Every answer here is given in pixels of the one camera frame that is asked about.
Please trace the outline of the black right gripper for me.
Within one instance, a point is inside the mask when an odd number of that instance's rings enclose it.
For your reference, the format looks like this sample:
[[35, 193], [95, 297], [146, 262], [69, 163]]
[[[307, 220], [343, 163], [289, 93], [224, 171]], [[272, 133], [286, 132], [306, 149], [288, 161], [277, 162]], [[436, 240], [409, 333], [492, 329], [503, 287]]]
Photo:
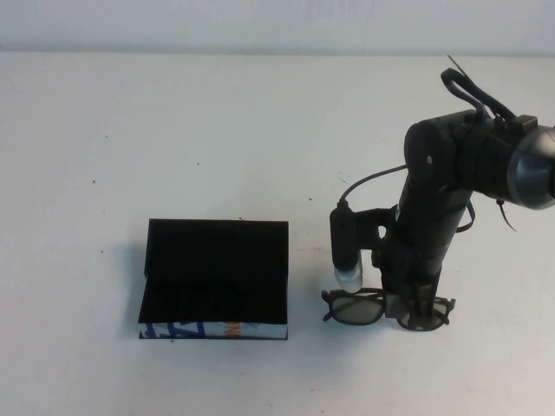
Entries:
[[413, 331], [431, 331], [435, 288], [442, 263], [456, 232], [456, 220], [412, 218], [407, 223], [391, 218], [375, 264], [382, 273], [384, 289], [411, 286], [407, 294], [386, 294], [386, 317], [397, 321], [408, 318]]

